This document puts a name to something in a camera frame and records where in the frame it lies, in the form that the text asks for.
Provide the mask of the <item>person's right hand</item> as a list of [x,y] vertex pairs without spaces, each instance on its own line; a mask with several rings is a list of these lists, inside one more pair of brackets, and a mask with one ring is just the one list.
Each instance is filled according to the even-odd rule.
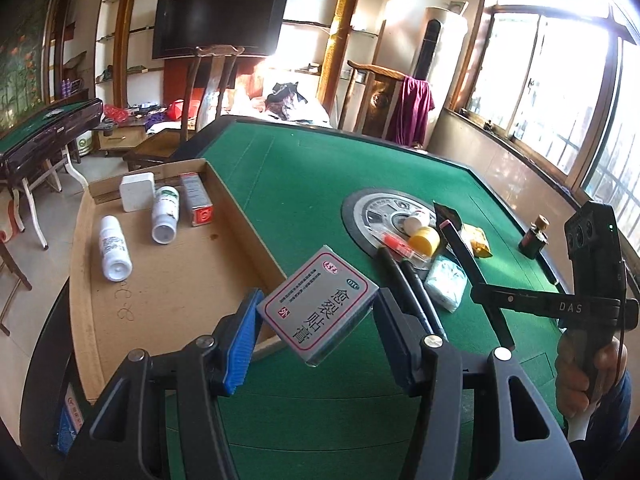
[[[597,384],[602,396],[620,383],[627,359],[627,347],[616,337],[594,356],[593,366],[598,371]],[[571,419],[582,414],[591,404],[587,396],[590,379],[577,364],[575,334],[572,330],[566,330],[561,336],[554,366],[556,407],[565,418]]]

